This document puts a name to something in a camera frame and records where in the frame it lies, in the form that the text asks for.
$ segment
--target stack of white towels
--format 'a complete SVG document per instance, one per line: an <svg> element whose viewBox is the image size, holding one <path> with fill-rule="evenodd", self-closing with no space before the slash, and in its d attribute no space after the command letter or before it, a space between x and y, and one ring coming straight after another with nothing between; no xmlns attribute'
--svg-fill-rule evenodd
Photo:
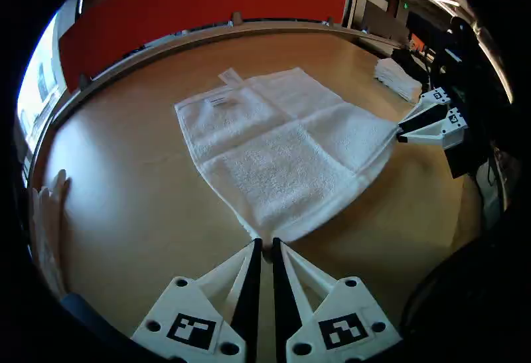
<svg viewBox="0 0 531 363"><path fill-rule="evenodd" d="M422 84L408 76L393 59L380 59L374 69L374 77L409 103L418 103L422 93Z"/></svg>

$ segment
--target orange partition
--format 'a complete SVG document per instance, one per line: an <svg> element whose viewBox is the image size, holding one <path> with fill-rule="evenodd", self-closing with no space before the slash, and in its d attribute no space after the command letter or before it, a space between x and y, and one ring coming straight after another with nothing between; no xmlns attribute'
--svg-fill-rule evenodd
<svg viewBox="0 0 531 363"><path fill-rule="evenodd" d="M228 21L295 18L341 21L345 0L105 0L84 13L59 40L70 91L79 76L96 76L124 54L162 36Z"/></svg>

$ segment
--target wooden table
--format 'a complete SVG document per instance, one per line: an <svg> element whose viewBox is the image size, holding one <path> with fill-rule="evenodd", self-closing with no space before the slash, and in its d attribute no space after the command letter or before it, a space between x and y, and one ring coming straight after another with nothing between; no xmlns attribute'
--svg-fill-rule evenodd
<svg viewBox="0 0 531 363"><path fill-rule="evenodd" d="M72 178L61 247L69 288L131 335L173 276L199 277L250 241L197 173L175 102L222 85L218 74L229 67L247 78L299 66L344 100L398 121L412 107L373 79L375 65L333 35L245 36L168 56L98 92L58 130L44 173L45 182L59 169ZM336 278L360 276L397 323L456 234L477 227L476 202L441 149L397 144L368 190L292 246ZM262 277L259 360L267 361L267 264Z"/></svg>

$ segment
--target towel tag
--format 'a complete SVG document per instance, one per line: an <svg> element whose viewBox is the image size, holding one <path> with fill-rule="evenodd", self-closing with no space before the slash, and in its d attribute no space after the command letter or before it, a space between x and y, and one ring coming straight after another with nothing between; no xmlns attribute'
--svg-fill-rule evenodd
<svg viewBox="0 0 531 363"><path fill-rule="evenodd" d="M219 74L218 77L221 78L221 80L225 84L227 84L228 86L234 89L241 86L242 83L244 82L242 77L240 77L238 73L232 67L229 68L228 70L223 71L223 73ZM213 97L213 98L208 99L208 101L210 102L212 106L217 106L217 105L220 105L222 103L225 103L233 99L234 99L234 94L230 94L222 98Z"/></svg>
<svg viewBox="0 0 531 363"><path fill-rule="evenodd" d="M242 77L240 77L232 67L223 71L218 77L221 78L225 84L233 88L237 88L243 82Z"/></svg>

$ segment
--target white towel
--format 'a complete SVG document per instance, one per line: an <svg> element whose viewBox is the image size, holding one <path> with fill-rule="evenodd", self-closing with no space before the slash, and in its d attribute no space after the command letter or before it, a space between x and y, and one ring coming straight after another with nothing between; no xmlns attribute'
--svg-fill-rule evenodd
<svg viewBox="0 0 531 363"><path fill-rule="evenodd" d="M419 102L422 84L410 77L393 59L380 59L374 68L374 77L409 103L416 104Z"/></svg>
<svg viewBox="0 0 531 363"><path fill-rule="evenodd" d="M397 124L344 102L300 68L240 83L221 78L229 85L175 111L199 173L252 238L308 234L389 159Z"/></svg>

